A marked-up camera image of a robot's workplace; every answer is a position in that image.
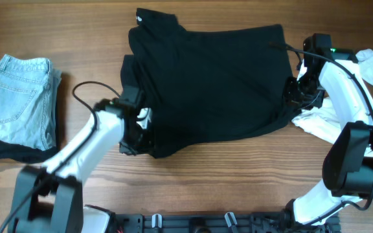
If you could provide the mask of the black t-shirt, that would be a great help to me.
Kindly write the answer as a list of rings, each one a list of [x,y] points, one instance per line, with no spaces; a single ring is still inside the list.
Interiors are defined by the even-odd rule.
[[[176,16],[138,8],[132,53],[121,70],[152,110],[152,157],[199,143],[239,140],[285,127],[297,110],[285,103],[292,75],[280,25],[193,32]]]

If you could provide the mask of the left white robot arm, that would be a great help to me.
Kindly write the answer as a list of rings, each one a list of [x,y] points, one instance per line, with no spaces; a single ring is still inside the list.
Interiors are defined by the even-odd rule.
[[[17,176],[11,211],[0,232],[119,232],[115,213],[83,204],[83,187],[104,155],[115,145],[126,155],[152,148],[151,109],[144,93],[124,88],[112,100],[90,107],[91,118],[55,156]]]

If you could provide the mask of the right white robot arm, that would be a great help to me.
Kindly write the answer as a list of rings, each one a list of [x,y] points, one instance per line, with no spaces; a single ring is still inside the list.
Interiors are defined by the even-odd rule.
[[[282,231],[311,231],[338,211],[352,206],[367,210],[373,201],[373,99],[359,76],[352,50],[335,49],[328,34],[314,34],[294,52],[300,78],[288,78],[284,99],[300,109],[321,107],[328,95],[341,124],[341,133],[322,165],[322,179],[307,194],[291,200],[280,214]]]

